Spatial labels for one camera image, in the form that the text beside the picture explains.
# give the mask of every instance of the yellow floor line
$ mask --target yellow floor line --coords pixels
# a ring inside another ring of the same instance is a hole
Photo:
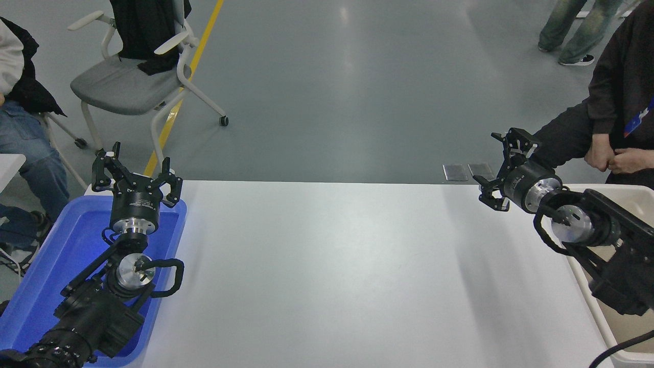
[[[207,44],[207,40],[209,39],[209,36],[211,34],[211,31],[213,30],[213,26],[216,23],[216,18],[218,18],[218,13],[220,12],[220,8],[222,7],[222,2],[223,0],[218,0],[216,2],[216,6],[213,9],[213,12],[211,13],[211,17],[209,18],[209,23],[207,23],[207,27],[205,28],[204,33],[202,33],[202,38],[200,39],[200,43],[198,45],[198,49],[196,50],[195,55],[193,56],[193,59],[191,60],[191,76],[188,78],[189,80],[193,79],[193,74],[196,71],[196,67],[198,66],[198,63],[200,61],[200,58],[202,57],[202,52],[204,52],[205,45]],[[163,147],[165,146],[166,141],[168,140],[168,136],[170,135],[170,131],[173,129],[173,125],[175,124],[175,119],[177,119],[177,113],[179,112],[179,108],[182,105],[182,102],[184,100],[180,101],[176,106],[174,106],[170,110],[170,114],[168,114],[168,118],[165,121],[165,124],[162,128],[162,132],[159,135],[159,144]],[[152,173],[154,173],[154,169],[157,167],[157,156],[155,155],[154,151],[150,155],[150,160],[148,161],[147,166],[145,166],[145,170],[143,170],[143,175],[147,176],[152,176]]]

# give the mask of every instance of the white sleeve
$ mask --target white sleeve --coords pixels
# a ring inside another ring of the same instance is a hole
[[[0,93],[8,94],[23,75],[23,44],[0,20]]]

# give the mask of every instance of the silver metal joint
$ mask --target silver metal joint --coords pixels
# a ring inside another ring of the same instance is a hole
[[[154,278],[154,268],[140,271],[136,271],[136,268],[151,260],[143,253],[132,253],[125,256],[116,268],[118,283],[128,290],[140,289],[149,284]]]
[[[138,219],[130,217],[128,219],[121,219],[114,223],[113,230],[118,234],[126,234],[128,232],[137,232],[139,234],[149,235],[154,232],[154,224],[146,219]]]
[[[540,201],[543,199],[543,197],[547,193],[553,192],[559,188],[561,188],[560,181],[553,177],[548,177],[537,181],[536,184],[534,184],[534,186],[531,187],[531,189],[529,189],[525,195],[525,207],[530,212],[535,213],[538,210],[538,206],[540,206]]]
[[[566,204],[557,209],[565,216],[570,226],[552,222],[552,232],[562,242],[579,243],[588,240],[594,232],[591,218],[579,207]]]

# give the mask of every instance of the person's hand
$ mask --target person's hand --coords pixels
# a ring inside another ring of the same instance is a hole
[[[583,158],[588,165],[605,172],[609,166],[609,161],[613,159],[615,153],[611,148],[608,134],[593,134],[591,149],[588,150]]]
[[[654,151],[638,148],[618,148],[609,160],[609,170],[614,174],[631,174],[654,168]]]

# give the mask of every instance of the robotic arm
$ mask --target robotic arm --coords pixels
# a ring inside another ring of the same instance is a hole
[[[539,142],[528,132],[511,128],[491,135],[504,146],[504,163],[492,181],[475,175],[479,200],[496,211],[508,211],[509,200],[533,213],[534,227],[554,251],[574,257],[591,275],[593,296],[620,314],[641,316],[654,309],[654,229],[592,189],[569,190],[553,170],[530,160]],[[543,216],[563,248],[543,230]],[[605,261],[592,251],[613,246]]]
[[[157,178],[131,173],[118,160],[119,150],[116,142],[111,152],[98,152],[92,183],[95,192],[113,192],[105,230],[112,229],[117,237],[106,237],[103,231],[109,248],[61,291],[64,300],[54,311],[60,321],[26,352],[0,351],[0,367],[82,367],[95,362],[96,350],[113,358],[143,325],[139,310],[147,299],[167,297],[179,289],[184,263],[153,261],[143,251],[148,235],[158,228],[160,202],[170,208],[179,202],[182,179],[170,171],[170,158]],[[164,197],[160,187],[165,183],[171,190]],[[156,267],[175,267],[171,289],[154,290]]]

